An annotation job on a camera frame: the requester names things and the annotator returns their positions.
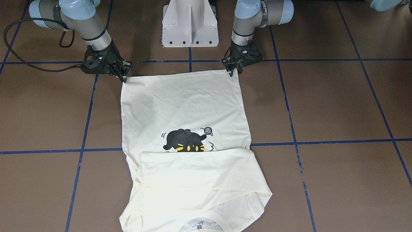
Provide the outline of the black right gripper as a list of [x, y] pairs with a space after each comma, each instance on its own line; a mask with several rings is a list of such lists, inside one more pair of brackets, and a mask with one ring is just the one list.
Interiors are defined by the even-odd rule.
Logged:
[[115, 75], [123, 83], [127, 82], [127, 75], [131, 69], [132, 63], [124, 61], [120, 56], [119, 50], [117, 49], [115, 43], [112, 41], [108, 48], [108, 53], [106, 56], [106, 62], [109, 68], [109, 75]]

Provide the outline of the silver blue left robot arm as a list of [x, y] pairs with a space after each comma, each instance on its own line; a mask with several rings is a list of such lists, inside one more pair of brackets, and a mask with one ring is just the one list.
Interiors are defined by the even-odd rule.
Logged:
[[291, 21], [294, 15], [291, 0], [238, 0], [231, 34], [231, 44], [221, 60], [232, 77], [246, 66], [263, 59], [258, 46], [253, 41], [256, 28], [280, 25]]

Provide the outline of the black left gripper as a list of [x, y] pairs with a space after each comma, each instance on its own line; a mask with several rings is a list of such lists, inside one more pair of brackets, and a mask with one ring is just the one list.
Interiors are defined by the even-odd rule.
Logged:
[[263, 59], [259, 48], [252, 40], [248, 40], [246, 45], [242, 46], [231, 41], [227, 52], [229, 52], [229, 56], [223, 58], [222, 63], [231, 77], [235, 68], [237, 68], [238, 74], [242, 74], [246, 66], [261, 62]]

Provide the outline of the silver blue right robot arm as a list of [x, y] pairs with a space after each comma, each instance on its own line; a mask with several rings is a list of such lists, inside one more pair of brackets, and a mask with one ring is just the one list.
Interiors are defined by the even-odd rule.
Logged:
[[34, 22], [44, 28], [76, 31], [87, 44], [80, 69], [86, 74], [109, 74], [127, 82], [132, 63], [119, 53], [96, 7], [99, 0], [35, 0], [29, 6]]

